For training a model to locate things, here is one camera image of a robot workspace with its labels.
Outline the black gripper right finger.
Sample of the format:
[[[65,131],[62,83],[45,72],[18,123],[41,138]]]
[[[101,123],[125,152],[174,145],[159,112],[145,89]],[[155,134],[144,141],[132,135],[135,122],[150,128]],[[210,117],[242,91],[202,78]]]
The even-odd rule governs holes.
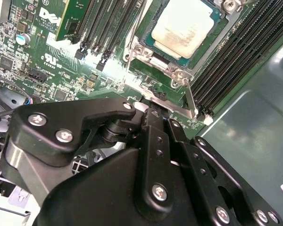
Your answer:
[[[180,165],[200,226],[283,226],[271,205],[208,143],[166,121],[171,159]]]

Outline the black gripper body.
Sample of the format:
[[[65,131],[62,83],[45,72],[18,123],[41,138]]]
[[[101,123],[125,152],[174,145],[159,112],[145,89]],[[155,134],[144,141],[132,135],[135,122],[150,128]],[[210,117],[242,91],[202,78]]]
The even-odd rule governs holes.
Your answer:
[[[197,226],[180,167],[169,173],[175,189],[171,213],[148,221],[133,202],[138,151],[120,151],[55,187],[45,199],[37,226]]]

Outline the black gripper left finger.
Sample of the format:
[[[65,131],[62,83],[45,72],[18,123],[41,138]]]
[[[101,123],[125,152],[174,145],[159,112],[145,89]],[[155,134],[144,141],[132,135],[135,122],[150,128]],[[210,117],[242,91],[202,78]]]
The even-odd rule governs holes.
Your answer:
[[[169,213],[174,203],[169,137],[155,104],[102,98],[21,106],[12,113],[0,169],[42,208],[59,184],[129,149],[138,151],[136,209]]]

